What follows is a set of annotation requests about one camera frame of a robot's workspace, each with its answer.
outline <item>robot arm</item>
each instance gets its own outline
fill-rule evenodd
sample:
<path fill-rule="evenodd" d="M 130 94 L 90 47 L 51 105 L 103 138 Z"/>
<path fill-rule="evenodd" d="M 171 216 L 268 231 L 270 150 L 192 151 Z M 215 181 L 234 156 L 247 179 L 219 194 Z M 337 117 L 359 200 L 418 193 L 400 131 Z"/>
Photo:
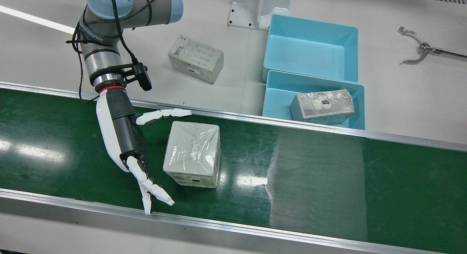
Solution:
<path fill-rule="evenodd" d="M 117 43 L 124 28 L 173 23 L 182 12 L 181 0 L 88 0 L 77 28 L 90 83 L 99 93 L 96 113 L 105 148 L 115 164 L 137 179 L 147 215 L 151 210 L 150 195 L 169 205 L 174 201 L 147 176 L 147 147 L 138 125 L 153 124 L 162 116 L 188 116 L 191 112 L 173 109 L 139 115 L 125 86 L 138 81 L 143 90 L 150 90 L 147 68 L 134 56 L 132 63 L 123 64 Z"/>

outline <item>red ring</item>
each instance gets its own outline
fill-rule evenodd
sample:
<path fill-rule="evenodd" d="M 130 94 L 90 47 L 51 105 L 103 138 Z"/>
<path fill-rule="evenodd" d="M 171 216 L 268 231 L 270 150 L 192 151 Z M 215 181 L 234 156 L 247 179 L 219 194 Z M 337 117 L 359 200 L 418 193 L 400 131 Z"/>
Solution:
<path fill-rule="evenodd" d="M 107 87 L 107 88 L 103 88 L 102 91 L 99 92 L 99 95 L 100 95 L 103 91 L 108 90 L 108 89 L 113 89 L 113 88 L 120 88 L 120 89 L 124 89 L 124 90 L 125 90 L 125 87 L 123 87 L 123 86 L 109 86 L 109 87 Z"/>

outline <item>white box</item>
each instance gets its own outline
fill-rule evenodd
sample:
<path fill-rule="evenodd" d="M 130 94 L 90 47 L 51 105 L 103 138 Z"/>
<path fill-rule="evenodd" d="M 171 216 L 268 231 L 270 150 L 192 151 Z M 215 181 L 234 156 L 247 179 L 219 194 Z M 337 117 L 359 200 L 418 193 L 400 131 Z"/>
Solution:
<path fill-rule="evenodd" d="M 224 53 L 187 36 L 180 35 L 169 51 L 172 68 L 214 84 L 224 67 Z"/>
<path fill-rule="evenodd" d="M 179 121 L 172 123 L 163 169 L 178 184 L 217 187 L 219 161 L 219 126 Z"/>
<path fill-rule="evenodd" d="M 352 96 L 346 89 L 297 94 L 290 105 L 293 120 L 314 124 L 340 124 L 354 111 Z"/>

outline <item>blue bin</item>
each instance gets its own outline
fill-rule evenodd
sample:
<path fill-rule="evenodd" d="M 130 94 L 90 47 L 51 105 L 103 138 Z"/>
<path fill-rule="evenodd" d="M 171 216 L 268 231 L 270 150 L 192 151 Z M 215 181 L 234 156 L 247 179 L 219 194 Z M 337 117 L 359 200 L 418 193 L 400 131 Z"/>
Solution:
<path fill-rule="evenodd" d="M 273 15 L 263 63 L 270 70 L 333 80 L 358 81 L 358 29 Z"/>
<path fill-rule="evenodd" d="M 280 71 L 267 73 L 263 116 L 292 120 L 290 104 L 297 94 L 347 89 L 355 112 L 342 124 L 334 126 L 365 130 L 365 88 L 357 83 L 304 76 Z"/>

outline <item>box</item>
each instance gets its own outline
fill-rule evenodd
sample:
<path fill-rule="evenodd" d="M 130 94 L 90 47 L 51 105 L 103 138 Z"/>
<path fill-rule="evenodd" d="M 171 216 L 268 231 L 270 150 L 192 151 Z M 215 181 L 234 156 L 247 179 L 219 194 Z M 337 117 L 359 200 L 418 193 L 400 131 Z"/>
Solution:
<path fill-rule="evenodd" d="M 365 88 L 350 81 L 269 71 L 262 115 L 292 120 L 290 104 L 297 94 L 341 89 L 347 89 L 352 96 L 355 111 L 344 123 L 334 124 L 334 126 L 365 130 Z"/>
<path fill-rule="evenodd" d="M 180 35 L 169 51 L 172 68 L 214 84 L 224 67 L 224 53 L 211 46 Z"/>
<path fill-rule="evenodd" d="M 342 124 L 354 113 L 347 89 L 297 94 L 290 105 L 294 121 L 314 124 Z"/>
<path fill-rule="evenodd" d="M 163 170 L 183 186 L 215 188 L 219 176 L 219 126 L 172 123 Z"/>
<path fill-rule="evenodd" d="M 270 70 L 358 81 L 358 29 L 334 23 L 273 15 L 263 63 Z"/>

